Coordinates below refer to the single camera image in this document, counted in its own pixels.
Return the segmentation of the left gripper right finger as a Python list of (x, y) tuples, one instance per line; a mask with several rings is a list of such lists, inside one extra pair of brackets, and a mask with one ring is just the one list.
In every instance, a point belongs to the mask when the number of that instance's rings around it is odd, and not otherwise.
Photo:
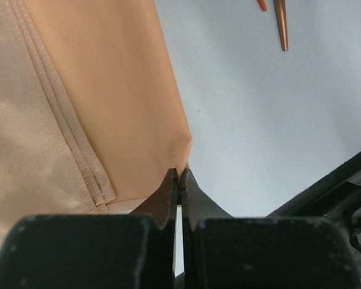
[(180, 179), (185, 288), (361, 288), (340, 232), (317, 217), (236, 218)]

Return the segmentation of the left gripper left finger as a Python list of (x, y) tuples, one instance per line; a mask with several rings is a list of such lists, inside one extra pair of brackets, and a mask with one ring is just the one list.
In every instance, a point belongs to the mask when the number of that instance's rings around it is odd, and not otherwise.
[(173, 288), (177, 173), (128, 214), (31, 215), (0, 249), (0, 288)]

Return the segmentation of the peach cloth napkin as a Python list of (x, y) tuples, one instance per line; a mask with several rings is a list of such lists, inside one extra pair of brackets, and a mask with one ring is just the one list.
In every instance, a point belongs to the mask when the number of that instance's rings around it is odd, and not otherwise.
[(0, 1), (0, 243), (27, 215), (133, 210), (191, 144), (153, 1)]

